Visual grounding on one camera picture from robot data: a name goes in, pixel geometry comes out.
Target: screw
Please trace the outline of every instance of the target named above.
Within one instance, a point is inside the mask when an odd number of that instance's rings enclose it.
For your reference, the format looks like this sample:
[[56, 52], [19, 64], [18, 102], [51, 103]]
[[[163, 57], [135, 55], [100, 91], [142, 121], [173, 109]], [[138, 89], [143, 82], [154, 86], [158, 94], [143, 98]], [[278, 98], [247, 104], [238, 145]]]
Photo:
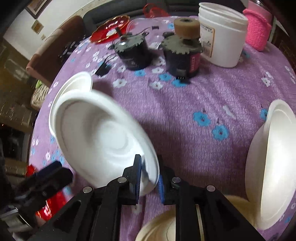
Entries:
[[127, 179], [125, 177], [120, 177], [120, 178], [117, 179], [117, 181], [119, 183], [125, 183], [127, 181]]
[[209, 192], [213, 192], [213, 191], [216, 190], [216, 188], [215, 188], [213, 185], [209, 185], [209, 186], [207, 186], [207, 190], [208, 190]]
[[172, 178], [172, 181], [173, 181], [174, 183], [179, 183], [179, 182], [181, 181], [181, 178], [179, 178], [179, 177], [173, 177], [173, 178]]
[[90, 192], [92, 191], [92, 187], [90, 187], [90, 186], [86, 186], [86, 187], [83, 188], [82, 191], [83, 191], [84, 193], [90, 193]]

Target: pink knitted basket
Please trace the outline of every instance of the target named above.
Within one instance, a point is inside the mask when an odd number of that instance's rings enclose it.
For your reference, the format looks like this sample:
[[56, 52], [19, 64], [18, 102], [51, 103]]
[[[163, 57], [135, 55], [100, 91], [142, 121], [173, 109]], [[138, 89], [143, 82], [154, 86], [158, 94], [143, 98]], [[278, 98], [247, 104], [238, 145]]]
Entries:
[[245, 9], [243, 13], [249, 21], [246, 43], [254, 49], [262, 51], [266, 46], [271, 25], [261, 14], [255, 11]]

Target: foam wheel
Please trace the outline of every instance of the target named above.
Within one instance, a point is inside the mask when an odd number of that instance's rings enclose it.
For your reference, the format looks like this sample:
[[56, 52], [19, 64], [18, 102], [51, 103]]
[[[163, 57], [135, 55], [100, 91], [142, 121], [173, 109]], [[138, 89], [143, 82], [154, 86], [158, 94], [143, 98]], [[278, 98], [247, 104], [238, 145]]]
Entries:
[[177, 18], [174, 20], [175, 34], [183, 39], [200, 38], [200, 22], [193, 18]]

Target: red bag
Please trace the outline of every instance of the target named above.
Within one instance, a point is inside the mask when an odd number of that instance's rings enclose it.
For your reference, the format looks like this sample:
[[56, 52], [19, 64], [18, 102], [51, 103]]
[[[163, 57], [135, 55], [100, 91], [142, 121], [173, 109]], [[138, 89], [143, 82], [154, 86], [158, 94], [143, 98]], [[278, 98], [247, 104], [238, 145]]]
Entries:
[[170, 16], [165, 10], [157, 7], [153, 3], [148, 3], [143, 8], [143, 13], [146, 18], [158, 18], [158, 17], [168, 17]]

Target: motor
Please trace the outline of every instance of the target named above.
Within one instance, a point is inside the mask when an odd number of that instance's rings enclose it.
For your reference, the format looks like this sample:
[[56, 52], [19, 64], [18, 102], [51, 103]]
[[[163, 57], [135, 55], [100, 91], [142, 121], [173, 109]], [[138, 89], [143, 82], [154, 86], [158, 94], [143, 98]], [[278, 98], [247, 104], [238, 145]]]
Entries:
[[163, 50], [167, 71], [186, 82], [197, 74], [200, 65], [200, 23], [193, 18], [178, 18], [174, 28], [175, 33], [163, 33], [159, 49]]
[[109, 49], [114, 49], [123, 64], [129, 70], [140, 70], [150, 65], [152, 54], [150, 53], [145, 37], [149, 34], [146, 32], [149, 28], [144, 29], [138, 34], [132, 33], [122, 34], [117, 28], [117, 33], [120, 35], [119, 41], [112, 43]]

